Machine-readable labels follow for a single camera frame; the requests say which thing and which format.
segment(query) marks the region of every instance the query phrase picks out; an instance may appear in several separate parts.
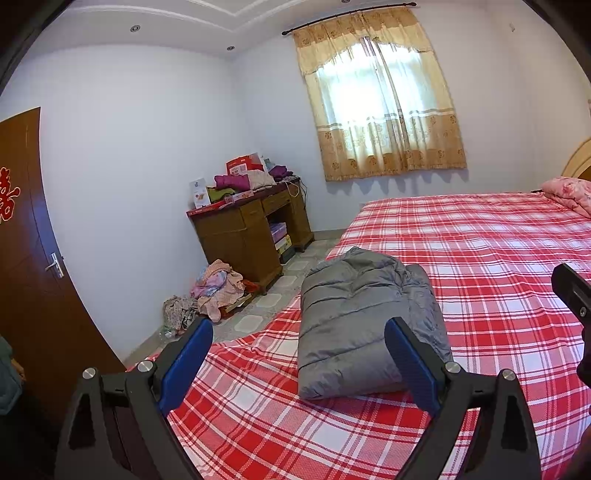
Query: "ceiling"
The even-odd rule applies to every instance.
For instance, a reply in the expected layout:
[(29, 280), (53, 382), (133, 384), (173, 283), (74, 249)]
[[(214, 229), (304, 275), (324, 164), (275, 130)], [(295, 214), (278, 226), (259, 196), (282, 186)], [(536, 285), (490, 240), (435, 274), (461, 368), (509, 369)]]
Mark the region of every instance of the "ceiling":
[[(434, 1), (437, 0), (419, 0), (419, 5)], [(76, 0), (41, 34), (29, 56), (63, 48), (131, 43), (232, 58), (302, 23), (391, 3), (396, 1), (350, 0), (343, 4), (340, 0)], [(133, 25), (140, 25), (140, 30), (130, 32)], [(229, 46), (236, 48), (230, 52)]]

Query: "door handle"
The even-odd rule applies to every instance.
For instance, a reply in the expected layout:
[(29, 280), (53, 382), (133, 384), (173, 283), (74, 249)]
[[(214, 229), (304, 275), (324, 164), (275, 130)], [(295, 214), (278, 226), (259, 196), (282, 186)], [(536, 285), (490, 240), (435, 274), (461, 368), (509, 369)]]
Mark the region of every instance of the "door handle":
[(45, 267), (45, 271), (49, 271), (51, 268), (55, 267), (57, 270), (57, 278), (64, 278), (64, 271), (61, 269), (61, 265), (59, 260), (57, 259), (57, 255), (55, 253), (51, 254), (51, 259), (53, 263)]

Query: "metal screw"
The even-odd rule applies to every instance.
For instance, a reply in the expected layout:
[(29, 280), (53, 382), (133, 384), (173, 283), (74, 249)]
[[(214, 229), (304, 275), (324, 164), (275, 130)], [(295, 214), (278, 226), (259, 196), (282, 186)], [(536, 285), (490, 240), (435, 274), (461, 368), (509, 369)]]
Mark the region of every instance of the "metal screw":
[(138, 363), (138, 370), (142, 373), (149, 372), (152, 370), (154, 364), (150, 360), (144, 360), (143, 362)]
[(89, 367), (82, 372), (82, 378), (84, 378), (84, 380), (90, 380), (95, 375), (96, 375), (96, 370), (92, 367)]
[(515, 375), (515, 372), (513, 370), (509, 370), (508, 368), (505, 368), (503, 370), (503, 378), (505, 380), (513, 381), (517, 378), (517, 375)]
[(460, 364), (457, 364), (455, 362), (448, 362), (445, 364), (445, 370), (447, 370), (451, 374), (458, 374), (462, 370), (462, 367), (460, 367)]

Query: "wooden headboard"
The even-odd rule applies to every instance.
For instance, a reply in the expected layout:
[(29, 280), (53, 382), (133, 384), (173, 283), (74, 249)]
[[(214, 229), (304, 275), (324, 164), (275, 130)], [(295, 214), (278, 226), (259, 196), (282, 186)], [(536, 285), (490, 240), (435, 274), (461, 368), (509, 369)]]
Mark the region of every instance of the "wooden headboard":
[(583, 142), (566, 164), (563, 177), (591, 180), (591, 138)]

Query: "desk drawer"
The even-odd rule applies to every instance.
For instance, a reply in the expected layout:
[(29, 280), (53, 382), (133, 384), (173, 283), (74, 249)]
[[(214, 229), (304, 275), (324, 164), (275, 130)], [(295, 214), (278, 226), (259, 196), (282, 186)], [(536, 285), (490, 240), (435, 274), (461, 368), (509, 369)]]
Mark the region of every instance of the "desk drawer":
[(262, 209), (265, 210), (265, 215), (275, 212), (284, 205), (290, 202), (290, 194), (287, 190), (271, 195), (262, 201)]
[(254, 225), (258, 220), (265, 216), (262, 211), (260, 200), (253, 200), (246, 205), (242, 205), (240, 207), (240, 213), (242, 214), (242, 219), (246, 226)]

